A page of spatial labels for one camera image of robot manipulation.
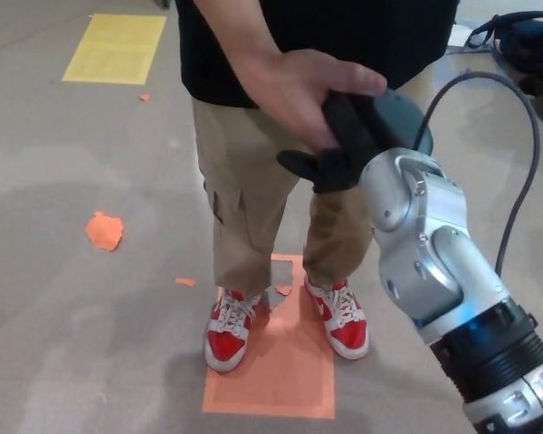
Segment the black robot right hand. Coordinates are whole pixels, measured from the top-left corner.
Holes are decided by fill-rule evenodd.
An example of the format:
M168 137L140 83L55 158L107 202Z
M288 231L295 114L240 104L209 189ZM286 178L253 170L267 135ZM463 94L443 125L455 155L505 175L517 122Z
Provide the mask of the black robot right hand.
M428 156L433 151L424 113L393 90L377 98L332 90L321 109L338 146L316 155L297 150L277 155L283 168L311 182L317 194L353 188L364 167L388 149L406 148Z

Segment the person's right hand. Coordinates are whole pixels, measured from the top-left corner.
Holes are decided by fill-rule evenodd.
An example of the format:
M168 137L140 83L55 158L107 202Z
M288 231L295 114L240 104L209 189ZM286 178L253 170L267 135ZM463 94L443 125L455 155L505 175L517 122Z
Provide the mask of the person's right hand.
M322 113L330 91L374 97L387 88L381 74L313 50L250 53L231 65L252 101L314 151L338 145Z

